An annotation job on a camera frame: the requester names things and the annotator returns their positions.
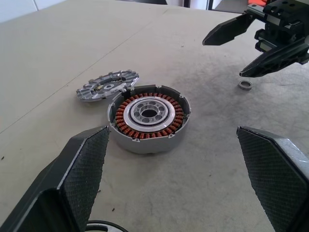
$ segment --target gray table surface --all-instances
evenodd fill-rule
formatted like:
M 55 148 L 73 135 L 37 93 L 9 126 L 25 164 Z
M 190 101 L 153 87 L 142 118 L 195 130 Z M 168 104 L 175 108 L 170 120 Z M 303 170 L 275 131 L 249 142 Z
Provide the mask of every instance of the gray table surface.
M 268 232 L 236 128 L 246 125 L 309 148 L 309 65 L 237 87 L 260 53 L 254 22 L 220 47 L 202 39 L 236 14 L 108 0 L 69 0 L 0 24 L 0 223 L 36 175 L 79 132 L 107 124 L 109 100 L 79 102 L 89 79 L 132 69 L 138 85 L 167 85 L 192 104 L 187 135 L 167 153 L 108 144 L 91 219 L 130 232 Z

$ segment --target screw hole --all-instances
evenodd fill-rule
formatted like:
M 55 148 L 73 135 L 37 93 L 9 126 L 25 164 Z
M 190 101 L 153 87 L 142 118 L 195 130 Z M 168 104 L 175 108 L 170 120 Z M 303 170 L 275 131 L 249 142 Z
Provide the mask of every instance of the screw hole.
M 277 7 L 276 7 L 276 6 L 273 6 L 273 7 L 270 9 L 270 11 L 271 11 L 272 13 L 274 13 L 276 9 L 277 9 Z
M 142 122 L 147 123 L 147 122 L 149 122 L 149 119 L 148 119 L 148 118 L 144 118 L 144 119 L 142 120 Z
M 156 118 L 156 120 L 160 120 L 162 118 L 162 116 L 161 115 L 157 115 L 155 118 Z

